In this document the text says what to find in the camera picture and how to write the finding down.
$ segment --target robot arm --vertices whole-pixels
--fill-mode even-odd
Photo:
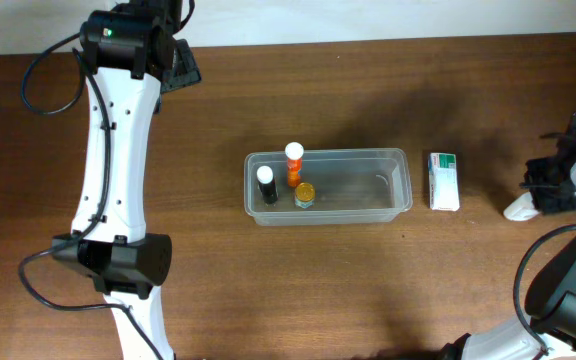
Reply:
[[[526,183],[535,208],[545,214],[576,207],[576,114],[552,158],[527,163]],[[448,344],[442,360],[530,360],[576,356],[576,237],[536,276],[526,296],[530,327],[549,349],[514,318],[488,333],[466,335],[463,346]]]
[[[148,131],[153,114],[160,111],[161,94],[201,81],[187,42],[173,38],[194,10],[194,1],[189,3],[189,16],[183,21],[181,0],[131,0],[112,11],[93,12],[82,25],[83,58],[74,52],[89,79],[90,131],[79,208],[70,233],[55,236],[51,249],[20,264],[22,283],[44,305],[65,311],[111,308],[125,359],[175,357],[161,307],[172,242],[167,235],[146,233],[143,180]],[[74,38],[47,50],[27,75],[38,61]],[[64,110],[41,112],[26,104],[43,114]],[[91,278],[109,305],[61,306],[41,297],[28,283],[23,266],[48,254]]]

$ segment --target gold jar lid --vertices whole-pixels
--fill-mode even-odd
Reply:
[[[315,187],[308,183],[301,183],[295,189],[295,196],[299,201],[312,201],[315,198]]]

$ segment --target green label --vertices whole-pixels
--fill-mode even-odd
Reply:
[[[456,167],[457,160],[455,155],[450,154],[439,154],[439,167],[443,169],[454,169]]]

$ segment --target brown wooden surface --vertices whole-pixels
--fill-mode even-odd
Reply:
[[[510,223],[538,136],[576,109],[576,34],[195,50],[204,82],[164,97],[151,127],[148,229],[173,238],[163,291],[178,357],[339,359],[434,349],[513,316],[528,246],[575,214]],[[55,117],[18,96],[29,56],[0,57],[0,359],[118,359],[110,312],[59,313],[28,296],[18,262],[70,229],[81,190],[87,100]],[[74,91],[70,55],[42,65],[32,99]],[[398,147],[414,206],[377,225],[264,228],[243,208],[247,154]],[[458,154],[462,207],[427,205],[425,156]],[[554,241],[527,279],[564,243]],[[59,303],[100,300],[52,260],[29,274]]]

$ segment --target clear plastic container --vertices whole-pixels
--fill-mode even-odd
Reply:
[[[279,200],[266,205],[256,173],[270,166]],[[412,207],[406,154],[400,149],[306,151],[302,181],[315,187],[313,206],[295,205],[294,189],[286,183],[284,152],[254,153],[244,165],[244,206],[262,226],[390,222]]]

